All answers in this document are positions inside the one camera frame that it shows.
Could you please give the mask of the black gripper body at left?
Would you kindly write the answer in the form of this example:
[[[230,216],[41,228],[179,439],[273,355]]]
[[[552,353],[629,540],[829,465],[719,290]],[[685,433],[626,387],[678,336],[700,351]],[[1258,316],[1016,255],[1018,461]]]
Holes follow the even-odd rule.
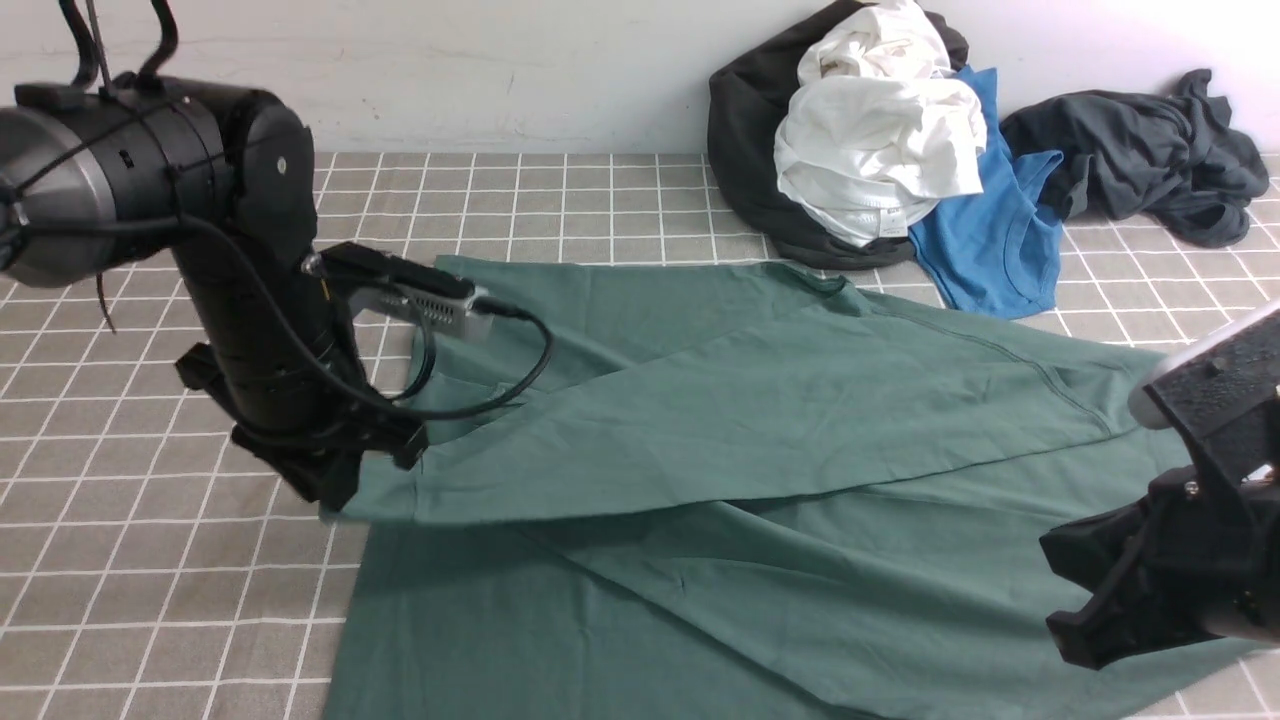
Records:
[[[398,466],[412,468],[429,446],[421,421],[342,401],[323,400],[296,429],[256,428],[236,405],[233,384],[205,343],[193,345],[175,361],[175,370],[186,388],[206,393],[233,420],[233,445],[269,465],[303,501],[326,512],[339,512],[355,497],[365,454],[385,454]]]

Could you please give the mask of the black robot arm at left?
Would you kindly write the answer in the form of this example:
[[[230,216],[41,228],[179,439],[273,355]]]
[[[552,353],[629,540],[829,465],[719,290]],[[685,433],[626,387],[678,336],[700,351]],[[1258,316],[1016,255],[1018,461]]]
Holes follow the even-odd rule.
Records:
[[[113,94],[23,85],[3,109],[3,274],[63,288],[170,251],[207,337],[175,363],[232,442],[339,510],[366,454],[411,468],[428,429],[369,383],[319,270],[314,138],[276,96],[137,77]]]

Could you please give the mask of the black gripper body at right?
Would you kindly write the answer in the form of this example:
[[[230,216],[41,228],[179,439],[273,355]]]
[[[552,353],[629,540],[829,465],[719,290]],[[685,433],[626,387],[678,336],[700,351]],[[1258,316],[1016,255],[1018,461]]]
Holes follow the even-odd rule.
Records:
[[[1240,525],[1220,518],[1193,468],[1179,468],[1134,503],[1044,533],[1051,571],[1091,594],[1046,620],[1062,660],[1100,670],[1216,639],[1276,644],[1277,486],[1252,480],[1231,495]]]

